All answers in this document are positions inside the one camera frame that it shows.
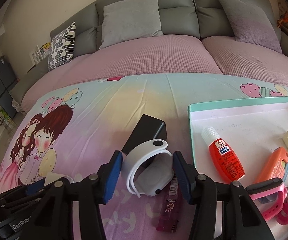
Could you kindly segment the red white glue bottle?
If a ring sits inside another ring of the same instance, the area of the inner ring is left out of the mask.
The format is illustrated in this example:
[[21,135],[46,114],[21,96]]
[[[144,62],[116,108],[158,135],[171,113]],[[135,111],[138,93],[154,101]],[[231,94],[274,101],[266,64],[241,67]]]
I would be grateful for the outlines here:
[[205,127],[201,136],[208,146],[216,170],[225,182],[230,183],[245,176],[243,165],[236,153],[213,127]]

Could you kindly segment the pink smartwatch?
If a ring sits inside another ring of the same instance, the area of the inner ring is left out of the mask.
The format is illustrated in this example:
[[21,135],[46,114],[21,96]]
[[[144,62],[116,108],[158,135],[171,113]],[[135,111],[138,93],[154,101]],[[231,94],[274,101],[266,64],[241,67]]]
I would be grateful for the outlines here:
[[268,209],[261,211],[266,221],[276,217],[282,211],[288,193],[282,178],[278,177],[249,185],[246,191],[253,201],[259,200],[261,204],[272,204]]

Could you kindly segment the orange blue toy case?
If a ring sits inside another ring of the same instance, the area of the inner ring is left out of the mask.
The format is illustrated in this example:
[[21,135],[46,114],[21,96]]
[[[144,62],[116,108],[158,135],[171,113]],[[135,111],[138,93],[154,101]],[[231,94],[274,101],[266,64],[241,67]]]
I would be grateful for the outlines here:
[[281,178],[284,182],[288,176],[288,151],[279,147],[270,155],[259,176],[254,181],[259,183],[273,178]]

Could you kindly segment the white soap-like block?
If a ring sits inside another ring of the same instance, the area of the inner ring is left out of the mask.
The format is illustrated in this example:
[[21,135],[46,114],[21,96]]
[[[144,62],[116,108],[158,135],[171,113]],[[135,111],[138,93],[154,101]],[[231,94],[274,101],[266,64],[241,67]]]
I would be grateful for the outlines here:
[[66,178],[70,182],[70,184],[74,183],[73,178],[71,178],[68,175],[49,172],[45,177],[44,186],[47,186],[53,183],[54,181],[59,180],[60,178]]

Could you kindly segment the black rectangular box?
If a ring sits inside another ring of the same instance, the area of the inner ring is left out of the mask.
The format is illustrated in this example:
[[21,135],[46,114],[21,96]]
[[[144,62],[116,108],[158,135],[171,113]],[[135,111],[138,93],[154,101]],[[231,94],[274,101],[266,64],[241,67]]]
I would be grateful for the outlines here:
[[166,124],[160,119],[143,114],[123,146],[122,153],[128,155],[136,146],[152,139],[167,140]]

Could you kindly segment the magenta lighter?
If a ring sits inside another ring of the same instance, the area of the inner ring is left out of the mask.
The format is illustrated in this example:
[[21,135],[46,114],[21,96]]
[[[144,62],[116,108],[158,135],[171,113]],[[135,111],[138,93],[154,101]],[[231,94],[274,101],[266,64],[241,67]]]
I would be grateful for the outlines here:
[[174,176],[167,185],[160,218],[156,227],[160,232],[174,233],[179,224],[179,217],[182,209],[183,197],[177,177]]

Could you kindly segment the cartoon print tablecloth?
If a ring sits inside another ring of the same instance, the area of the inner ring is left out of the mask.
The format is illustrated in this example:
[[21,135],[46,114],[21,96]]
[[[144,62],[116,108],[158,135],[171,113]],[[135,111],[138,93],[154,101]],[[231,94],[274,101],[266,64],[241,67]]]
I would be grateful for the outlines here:
[[163,120],[168,150],[192,160],[192,103],[288,96],[288,85],[219,74],[173,73],[113,77],[52,89],[27,113],[0,166],[0,193],[44,179],[75,181],[121,150],[144,114]]

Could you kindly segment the dark grey refrigerator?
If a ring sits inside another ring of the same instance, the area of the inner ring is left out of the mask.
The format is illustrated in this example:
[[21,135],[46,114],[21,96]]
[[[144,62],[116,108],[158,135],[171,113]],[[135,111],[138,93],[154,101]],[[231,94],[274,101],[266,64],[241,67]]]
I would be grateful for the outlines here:
[[0,106],[11,119],[15,117],[17,111],[12,107],[13,98],[10,91],[17,83],[11,64],[4,56],[0,56]]

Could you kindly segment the black white patterned cushion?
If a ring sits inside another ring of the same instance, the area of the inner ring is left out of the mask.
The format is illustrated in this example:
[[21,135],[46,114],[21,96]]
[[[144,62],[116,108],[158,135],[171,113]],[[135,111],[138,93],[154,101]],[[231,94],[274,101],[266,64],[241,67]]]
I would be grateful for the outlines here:
[[48,70],[52,71],[74,59],[76,23],[54,36],[51,41],[51,52],[48,57]]

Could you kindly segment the pink sofa seat cover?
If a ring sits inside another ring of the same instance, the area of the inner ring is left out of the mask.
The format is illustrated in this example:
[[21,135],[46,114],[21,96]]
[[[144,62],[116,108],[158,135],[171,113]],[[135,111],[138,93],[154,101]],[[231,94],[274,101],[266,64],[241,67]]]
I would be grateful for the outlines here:
[[78,56],[38,76],[20,105],[29,111],[39,98],[55,89],[140,74],[224,74],[288,87],[288,38],[283,41],[284,53],[226,36],[200,40],[187,35],[164,35],[131,40]]

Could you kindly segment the books beside sofa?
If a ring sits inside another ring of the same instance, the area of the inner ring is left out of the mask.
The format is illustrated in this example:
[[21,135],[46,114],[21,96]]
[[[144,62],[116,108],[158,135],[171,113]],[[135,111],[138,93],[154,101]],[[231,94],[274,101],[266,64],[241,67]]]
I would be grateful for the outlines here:
[[47,42],[29,53],[32,64],[38,64],[43,59],[48,58],[51,51],[51,43]]

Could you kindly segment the purple grey cushion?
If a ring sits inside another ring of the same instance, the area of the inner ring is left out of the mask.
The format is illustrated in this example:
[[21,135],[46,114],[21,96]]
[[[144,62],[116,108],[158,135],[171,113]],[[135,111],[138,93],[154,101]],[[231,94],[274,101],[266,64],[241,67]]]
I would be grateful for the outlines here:
[[240,0],[218,0],[238,42],[282,52],[275,29],[260,7]]

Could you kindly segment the grey sofa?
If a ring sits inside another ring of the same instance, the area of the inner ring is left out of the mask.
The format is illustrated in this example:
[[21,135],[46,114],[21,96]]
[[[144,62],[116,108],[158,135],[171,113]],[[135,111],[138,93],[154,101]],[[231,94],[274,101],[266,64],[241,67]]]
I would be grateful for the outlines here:
[[[11,89],[13,100],[21,103],[28,90],[47,72],[47,61],[28,66],[28,53],[35,44],[49,41],[76,24],[75,55],[94,53],[100,46],[103,8],[119,0],[12,0],[5,16],[4,48],[15,65],[19,83]],[[269,0],[242,0],[275,17]],[[158,0],[162,32],[197,38],[232,36],[228,19],[217,0]]]

